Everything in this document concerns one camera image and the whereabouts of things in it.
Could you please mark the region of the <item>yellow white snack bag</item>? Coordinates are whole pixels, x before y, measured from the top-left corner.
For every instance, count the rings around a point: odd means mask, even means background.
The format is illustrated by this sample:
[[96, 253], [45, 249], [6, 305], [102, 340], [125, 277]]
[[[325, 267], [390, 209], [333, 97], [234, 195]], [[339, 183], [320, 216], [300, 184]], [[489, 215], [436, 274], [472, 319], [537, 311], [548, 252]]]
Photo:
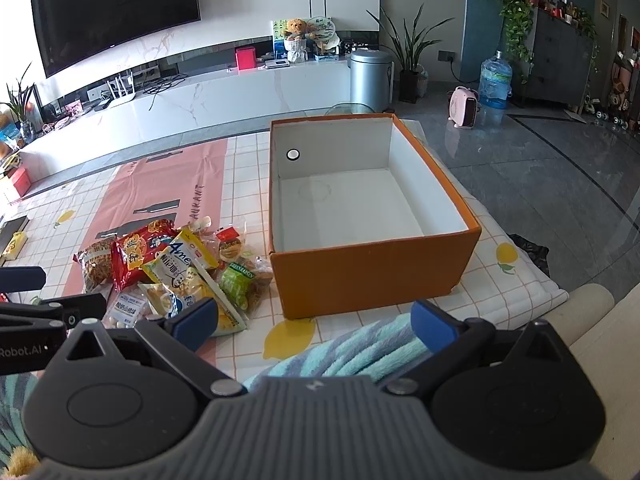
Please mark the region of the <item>yellow white snack bag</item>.
[[217, 327], [213, 337], [227, 336], [246, 329], [244, 315], [231, 303], [210, 275], [219, 266], [217, 259], [200, 238], [186, 226], [141, 269], [151, 285], [140, 285], [149, 296], [152, 310], [173, 318], [203, 299], [217, 305]]

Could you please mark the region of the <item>green snack packet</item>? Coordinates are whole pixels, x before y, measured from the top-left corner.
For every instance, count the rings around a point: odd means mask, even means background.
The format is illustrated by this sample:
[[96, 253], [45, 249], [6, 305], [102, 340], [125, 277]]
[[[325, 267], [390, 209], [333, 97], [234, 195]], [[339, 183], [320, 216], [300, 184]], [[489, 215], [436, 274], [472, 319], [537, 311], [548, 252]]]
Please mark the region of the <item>green snack packet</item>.
[[249, 314], [262, 301], [272, 279], [273, 270], [267, 258], [239, 257], [224, 266], [217, 283], [237, 309]]

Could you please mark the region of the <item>brown fries snack bag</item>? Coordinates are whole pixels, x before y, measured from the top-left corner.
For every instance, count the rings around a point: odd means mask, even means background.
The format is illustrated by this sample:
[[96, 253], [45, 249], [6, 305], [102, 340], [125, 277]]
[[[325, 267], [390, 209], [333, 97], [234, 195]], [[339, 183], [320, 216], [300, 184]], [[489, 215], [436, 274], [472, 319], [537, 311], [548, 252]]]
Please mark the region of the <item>brown fries snack bag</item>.
[[115, 237], [105, 237], [74, 255], [80, 265], [84, 292], [90, 294], [113, 279], [112, 246]]

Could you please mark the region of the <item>red noodle snack bag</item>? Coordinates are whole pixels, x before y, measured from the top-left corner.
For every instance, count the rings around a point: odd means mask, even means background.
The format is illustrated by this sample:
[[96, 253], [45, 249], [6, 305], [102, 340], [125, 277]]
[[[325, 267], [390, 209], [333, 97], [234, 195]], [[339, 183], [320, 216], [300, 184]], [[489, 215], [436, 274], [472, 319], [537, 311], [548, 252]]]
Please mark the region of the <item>red noodle snack bag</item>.
[[111, 244], [113, 284], [118, 292], [145, 280], [142, 266], [155, 259], [178, 234], [169, 219], [153, 220]]

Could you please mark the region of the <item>small red-top snack packet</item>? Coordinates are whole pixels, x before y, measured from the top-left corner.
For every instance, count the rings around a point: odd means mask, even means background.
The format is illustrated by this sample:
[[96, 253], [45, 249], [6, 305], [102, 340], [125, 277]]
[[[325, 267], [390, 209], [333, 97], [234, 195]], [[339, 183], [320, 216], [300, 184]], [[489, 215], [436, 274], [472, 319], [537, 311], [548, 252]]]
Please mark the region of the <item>small red-top snack packet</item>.
[[218, 259], [226, 263], [235, 262], [242, 256], [246, 233], [243, 229], [229, 224], [216, 229]]

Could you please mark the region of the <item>black book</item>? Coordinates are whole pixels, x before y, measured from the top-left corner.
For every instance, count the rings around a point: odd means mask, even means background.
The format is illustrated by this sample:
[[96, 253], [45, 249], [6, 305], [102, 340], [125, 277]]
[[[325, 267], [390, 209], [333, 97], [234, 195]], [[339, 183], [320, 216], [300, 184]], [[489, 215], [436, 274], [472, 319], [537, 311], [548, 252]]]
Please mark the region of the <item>black book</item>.
[[8, 220], [0, 230], [0, 252], [4, 252], [10, 241], [12, 240], [13, 235], [16, 232], [21, 232], [24, 230], [24, 227], [27, 226], [29, 222], [29, 218], [27, 216], [21, 216], [14, 218], [12, 220]]

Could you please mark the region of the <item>white blue snack packet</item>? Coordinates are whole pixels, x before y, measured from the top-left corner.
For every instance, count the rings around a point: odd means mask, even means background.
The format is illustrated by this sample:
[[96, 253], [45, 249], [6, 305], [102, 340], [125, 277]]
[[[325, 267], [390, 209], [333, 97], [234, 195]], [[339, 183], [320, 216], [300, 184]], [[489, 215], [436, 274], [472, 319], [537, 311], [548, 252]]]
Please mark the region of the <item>white blue snack packet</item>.
[[107, 328], [133, 328], [149, 312], [145, 297], [121, 292], [107, 307], [103, 324]]

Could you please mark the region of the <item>black plastic bag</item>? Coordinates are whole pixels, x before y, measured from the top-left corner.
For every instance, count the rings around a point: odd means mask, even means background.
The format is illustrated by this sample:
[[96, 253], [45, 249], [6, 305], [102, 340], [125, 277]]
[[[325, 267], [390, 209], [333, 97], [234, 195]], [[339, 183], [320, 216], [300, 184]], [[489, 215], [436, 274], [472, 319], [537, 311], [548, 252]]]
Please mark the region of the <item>black plastic bag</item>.
[[516, 247], [526, 252], [537, 269], [541, 270], [543, 274], [550, 276], [548, 263], [549, 248], [547, 246], [535, 244], [518, 234], [510, 234], [509, 237]]

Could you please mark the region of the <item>orange cardboard box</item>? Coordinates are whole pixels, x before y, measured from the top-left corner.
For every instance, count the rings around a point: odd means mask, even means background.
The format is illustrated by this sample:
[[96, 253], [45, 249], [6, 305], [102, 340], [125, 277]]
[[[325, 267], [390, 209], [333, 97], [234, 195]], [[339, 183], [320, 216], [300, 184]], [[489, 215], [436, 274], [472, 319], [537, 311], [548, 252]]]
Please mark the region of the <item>orange cardboard box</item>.
[[393, 114], [270, 127], [268, 252], [283, 315], [318, 318], [445, 296], [480, 222]]

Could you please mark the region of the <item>orchid plant in vase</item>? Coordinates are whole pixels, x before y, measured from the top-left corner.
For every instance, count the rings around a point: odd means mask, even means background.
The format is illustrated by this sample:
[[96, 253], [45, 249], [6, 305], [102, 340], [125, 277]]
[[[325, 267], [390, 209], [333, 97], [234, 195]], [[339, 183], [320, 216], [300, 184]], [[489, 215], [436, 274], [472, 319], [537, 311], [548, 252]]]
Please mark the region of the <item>orchid plant in vase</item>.
[[28, 64], [24, 69], [22, 76], [17, 79], [15, 86], [10, 88], [6, 86], [6, 94], [8, 99], [2, 101], [1, 104], [6, 106], [18, 122], [18, 130], [23, 144], [32, 143], [36, 138], [36, 128], [30, 119], [32, 114], [32, 106], [34, 102], [34, 93], [36, 86], [34, 84], [25, 84], [25, 76], [32, 64]]

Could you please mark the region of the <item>white wifi router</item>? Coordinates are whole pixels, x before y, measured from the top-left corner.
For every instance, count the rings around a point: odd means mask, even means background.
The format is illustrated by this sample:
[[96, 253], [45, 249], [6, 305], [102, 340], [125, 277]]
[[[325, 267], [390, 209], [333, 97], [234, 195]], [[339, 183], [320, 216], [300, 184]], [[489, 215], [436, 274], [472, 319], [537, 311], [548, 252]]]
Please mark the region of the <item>white wifi router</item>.
[[125, 75], [117, 75], [106, 81], [108, 90], [111, 93], [111, 101], [107, 107], [116, 107], [131, 102], [136, 97], [136, 86], [134, 85], [134, 73], [131, 70]]

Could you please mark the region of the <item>pink small heater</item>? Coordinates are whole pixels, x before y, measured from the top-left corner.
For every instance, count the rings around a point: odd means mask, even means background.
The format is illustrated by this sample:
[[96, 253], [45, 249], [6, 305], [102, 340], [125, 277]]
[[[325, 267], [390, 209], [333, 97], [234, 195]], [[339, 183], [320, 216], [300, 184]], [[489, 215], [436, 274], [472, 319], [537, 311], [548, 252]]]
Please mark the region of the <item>pink small heater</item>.
[[448, 119], [456, 128], [472, 129], [478, 112], [478, 93], [465, 86], [457, 86], [450, 93]]

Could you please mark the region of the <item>blue water jug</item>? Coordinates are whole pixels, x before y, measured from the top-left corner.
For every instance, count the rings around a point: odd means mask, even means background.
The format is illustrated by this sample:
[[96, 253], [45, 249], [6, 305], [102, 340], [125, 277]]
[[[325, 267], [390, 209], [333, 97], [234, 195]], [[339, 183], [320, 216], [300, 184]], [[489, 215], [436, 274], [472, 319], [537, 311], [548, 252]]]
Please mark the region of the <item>blue water jug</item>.
[[480, 66], [480, 104], [505, 110], [511, 94], [512, 67], [498, 50]]

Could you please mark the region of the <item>white tv console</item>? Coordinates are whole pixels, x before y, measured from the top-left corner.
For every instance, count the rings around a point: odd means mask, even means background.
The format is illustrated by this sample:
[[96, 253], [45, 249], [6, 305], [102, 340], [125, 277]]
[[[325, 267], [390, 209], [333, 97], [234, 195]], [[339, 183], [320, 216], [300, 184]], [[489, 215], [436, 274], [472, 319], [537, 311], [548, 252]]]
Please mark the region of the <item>white tv console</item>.
[[90, 112], [21, 150], [29, 177], [51, 174], [123, 148], [238, 120], [328, 108], [350, 97], [345, 61], [190, 77], [159, 94]]

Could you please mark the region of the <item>red box on console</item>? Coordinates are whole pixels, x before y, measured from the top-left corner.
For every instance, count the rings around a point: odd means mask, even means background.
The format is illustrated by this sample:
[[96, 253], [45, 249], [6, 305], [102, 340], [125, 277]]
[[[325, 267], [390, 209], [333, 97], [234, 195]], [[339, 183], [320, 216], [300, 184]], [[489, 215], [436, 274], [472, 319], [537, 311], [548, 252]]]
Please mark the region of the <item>red box on console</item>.
[[234, 52], [235, 64], [239, 72], [254, 70], [257, 67], [256, 49], [254, 47], [237, 48]]

